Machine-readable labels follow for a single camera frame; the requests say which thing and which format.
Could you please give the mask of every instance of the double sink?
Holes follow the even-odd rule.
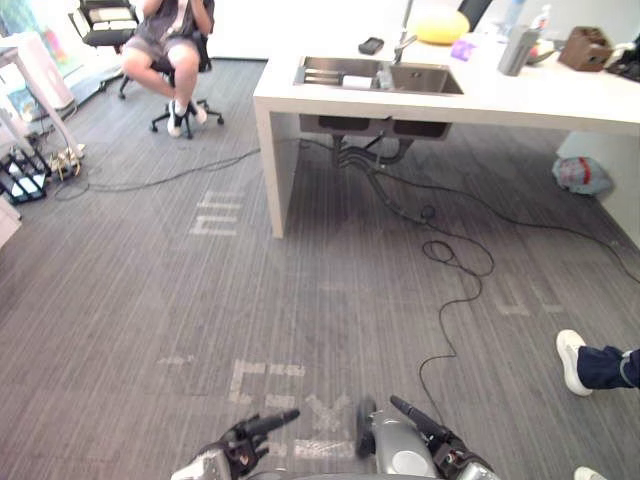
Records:
[[[446,65],[394,64],[369,59],[303,57],[294,84],[392,93],[463,94]],[[303,132],[342,136],[443,140],[450,127],[451,124],[445,122],[300,115]]]
[[[303,57],[294,83],[396,93],[463,93],[446,65],[393,64],[360,58]]]

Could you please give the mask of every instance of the white sneaker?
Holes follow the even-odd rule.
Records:
[[[195,117],[196,122],[198,122],[200,125],[206,122],[207,118],[209,118],[209,115],[207,115],[207,111],[204,109],[204,107],[194,102],[193,100],[189,101],[189,111]]]
[[[574,330],[562,330],[556,337],[556,349],[564,366],[564,382],[569,390],[581,397],[593,391],[582,385],[578,376],[578,349],[584,345],[584,340]]]
[[[607,480],[598,472],[587,467],[578,467],[573,473],[573,480]]]
[[[176,101],[169,102],[169,120],[167,121],[167,131],[172,137],[179,137],[182,133],[182,115],[176,113]]]

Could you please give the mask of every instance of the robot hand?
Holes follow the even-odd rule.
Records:
[[[409,417],[424,436],[438,472],[450,480],[499,480],[491,466],[467,448],[462,439],[447,427],[434,422],[426,413],[392,395],[391,403]]]
[[[171,480],[237,480],[251,472],[269,452],[268,448],[260,449],[267,433],[299,415],[300,411],[294,409],[265,418],[254,415],[236,423],[218,441],[202,447]]]

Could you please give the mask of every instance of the plastic bag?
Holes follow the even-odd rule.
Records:
[[[596,195],[613,187],[607,172],[589,157],[559,158],[552,172],[558,185],[572,193]]]

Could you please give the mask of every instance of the navy blue trousers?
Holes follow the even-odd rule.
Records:
[[[640,388],[640,349],[623,353],[615,347],[580,347],[578,377],[587,388]]]

